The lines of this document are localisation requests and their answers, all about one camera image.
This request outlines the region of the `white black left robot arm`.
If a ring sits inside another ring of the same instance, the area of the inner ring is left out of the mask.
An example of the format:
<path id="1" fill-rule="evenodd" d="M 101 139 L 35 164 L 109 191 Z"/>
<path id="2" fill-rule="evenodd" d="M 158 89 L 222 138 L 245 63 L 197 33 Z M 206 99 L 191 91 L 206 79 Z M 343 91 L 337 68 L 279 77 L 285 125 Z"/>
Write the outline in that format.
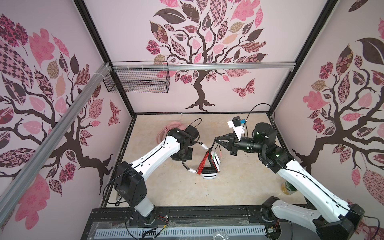
<path id="1" fill-rule="evenodd" d="M 142 217 L 150 216 L 155 206 L 147 198 L 147 179 L 168 158 L 179 162 L 191 160 L 192 145 L 198 136 L 199 132 L 193 126 L 170 130 L 165 139 L 146 155 L 132 163 L 119 165 L 114 189 Z"/>

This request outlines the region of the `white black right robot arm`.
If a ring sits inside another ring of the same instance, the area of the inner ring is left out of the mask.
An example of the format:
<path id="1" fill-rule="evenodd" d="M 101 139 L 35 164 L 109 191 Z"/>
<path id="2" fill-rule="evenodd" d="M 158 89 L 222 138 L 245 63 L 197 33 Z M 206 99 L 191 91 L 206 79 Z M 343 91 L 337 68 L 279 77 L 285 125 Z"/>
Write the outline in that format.
<path id="1" fill-rule="evenodd" d="M 238 151 L 258 154 L 259 160 L 300 192 L 313 206 L 306 209 L 269 197 L 262 205 L 261 215 L 267 222 L 288 220 L 307 228 L 322 240 L 349 240 L 364 215 L 357 204 L 348 204 L 313 178 L 285 149 L 276 145 L 277 131 L 268 123 L 256 124 L 251 137 L 243 134 L 243 124 L 229 122 L 233 133 L 215 138 L 215 143 L 231 155 Z"/>

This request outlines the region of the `white black headphones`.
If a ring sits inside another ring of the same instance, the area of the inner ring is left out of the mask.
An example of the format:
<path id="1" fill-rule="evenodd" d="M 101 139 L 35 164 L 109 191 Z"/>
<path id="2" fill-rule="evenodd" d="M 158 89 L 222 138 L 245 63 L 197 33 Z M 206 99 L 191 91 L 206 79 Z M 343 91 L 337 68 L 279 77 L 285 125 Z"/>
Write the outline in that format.
<path id="1" fill-rule="evenodd" d="M 199 175 L 205 180 L 212 180 L 220 173 L 221 152 L 217 154 L 216 148 L 208 148 L 205 144 L 197 142 L 198 145 L 206 150 L 206 153 L 200 162 L 197 169 L 189 168 L 185 162 L 182 162 L 183 167 L 192 174 Z"/>

